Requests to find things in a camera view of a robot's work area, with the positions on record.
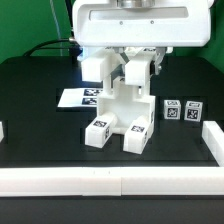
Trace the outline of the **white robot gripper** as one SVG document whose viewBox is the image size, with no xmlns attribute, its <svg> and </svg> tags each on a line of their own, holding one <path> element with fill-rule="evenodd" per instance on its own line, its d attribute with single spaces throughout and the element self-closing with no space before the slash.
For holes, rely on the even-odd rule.
<svg viewBox="0 0 224 224">
<path fill-rule="evenodd" d="M 156 47 L 153 74 L 161 71 L 166 47 L 205 45 L 211 35 L 212 0 L 155 0 L 151 7 L 124 8 L 118 0 L 76 0 L 73 29 L 82 46 L 114 47 L 126 65 L 124 47 Z"/>
</svg>

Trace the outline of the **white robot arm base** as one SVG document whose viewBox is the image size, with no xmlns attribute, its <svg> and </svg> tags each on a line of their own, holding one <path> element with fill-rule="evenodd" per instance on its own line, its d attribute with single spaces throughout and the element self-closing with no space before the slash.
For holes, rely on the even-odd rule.
<svg viewBox="0 0 224 224">
<path fill-rule="evenodd" d="M 87 55 L 87 48 L 86 47 L 80 47 L 80 54 L 77 56 L 77 61 L 82 62 Z"/>
</svg>

